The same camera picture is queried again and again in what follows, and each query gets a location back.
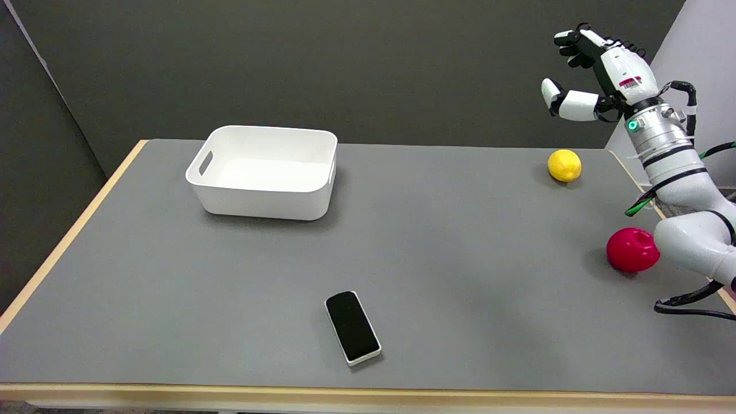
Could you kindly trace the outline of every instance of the red ball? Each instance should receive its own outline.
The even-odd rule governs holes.
[[[640,228],[627,227],[613,233],[606,245],[611,265],[622,272],[647,270],[659,260],[654,237]]]

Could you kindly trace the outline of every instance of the yellow lemon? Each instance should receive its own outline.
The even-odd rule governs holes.
[[[550,175],[555,177],[556,180],[567,183],[580,177],[580,173],[583,171],[583,163],[580,162],[580,158],[574,152],[557,150],[552,152],[547,160],[547,168],[550,170]]]

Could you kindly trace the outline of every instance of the white plastic bin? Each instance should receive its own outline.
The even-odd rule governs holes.
[[[316,220],[330,204],[337,137],[327,131],[227,126],[186,171],[213,214]]]

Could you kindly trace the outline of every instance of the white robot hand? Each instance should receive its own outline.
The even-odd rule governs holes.
[[[558,82],[544,79],[542,95],[552,116],[571,121],[617,122],[625,104],[632,105],[659,93],[654,75],[642,59],[644,49],[629,42],[602,38],[585,23],[574,30],[557,33],[554,43],[559,53],[568,57],[569,67],[593,68],[604,95],[566,91]],[[614,109],[619,111],[616,119],[601,115]]]

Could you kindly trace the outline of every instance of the white phone case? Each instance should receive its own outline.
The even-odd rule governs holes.
[[[332,329],[335,331],[335,336],[337,337],[337,342],[340,343],[340,349],[342,350],[342,356],[345,357],[345,362],[351,367],[361,363],[365,362],[368,359],[371,359],[373,357],[377,357],[381,354],[381,342],[378,340],[378,337],[375,334],[375,330],[373,329],[373,325],[370,323],[370,319],[368,318],[368,315],[366,314],[366,310],[363,308],[363,304],[361,303],[361,299],[358,297],[358,294],[355,293],[355,290],[351,290],[351,293],[355,295],[355,299],[358,300],[358,304],[361,306],[361,311],[363,311],[363,315],[366,317],[366,320],[368,321],[368,326],[370,326],[370,330],[373,333],[373,337],[375,338],[375,342],[378,344],[378,349],[370,352],[368,354],[365,354],[361,357],[358,357],[356,359],[353,359],[352,361],[347,358],[347,354],[345,353],[344,348],[342,348],[342,342],[340,341],[340,336],[337,335],[337,328],[335,328],[335,324],[332,321],[332,318],[330,317],[330,310],[327,308],[327,301],[325,301],[325,309],[327,310],[327,315],[330,317],[330,324],[332,325]]]

